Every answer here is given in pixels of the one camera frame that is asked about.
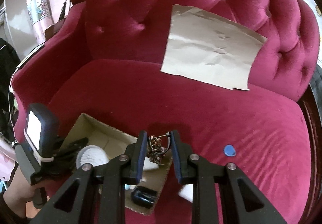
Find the person left hand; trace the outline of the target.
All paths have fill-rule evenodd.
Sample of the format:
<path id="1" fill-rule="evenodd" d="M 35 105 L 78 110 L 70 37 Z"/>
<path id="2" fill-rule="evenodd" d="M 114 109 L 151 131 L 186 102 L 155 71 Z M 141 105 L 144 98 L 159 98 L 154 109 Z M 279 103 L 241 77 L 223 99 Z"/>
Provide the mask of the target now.
<path id="1" fill-rule="evenodd" d="M 35 185 L 30 185 L 20 167 L 17 167 L 10 186 L 4 192 L 3 199 L 9 209 L 20 218 L 26 217 L 26 204 L 35 195 L 36 189 L 44 188 L 52 180 L 43 180 Z"/>

